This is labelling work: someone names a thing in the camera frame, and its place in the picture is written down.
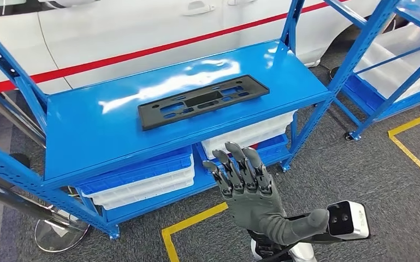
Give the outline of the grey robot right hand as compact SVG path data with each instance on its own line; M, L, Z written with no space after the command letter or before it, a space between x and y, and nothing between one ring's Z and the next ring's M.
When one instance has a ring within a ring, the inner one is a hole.
M289 220L272 175L257 151L225 142L226 150L214 150L218 166L205 160L237 226L266 236L280 245L291 245L327 231L329 212L315 209Z

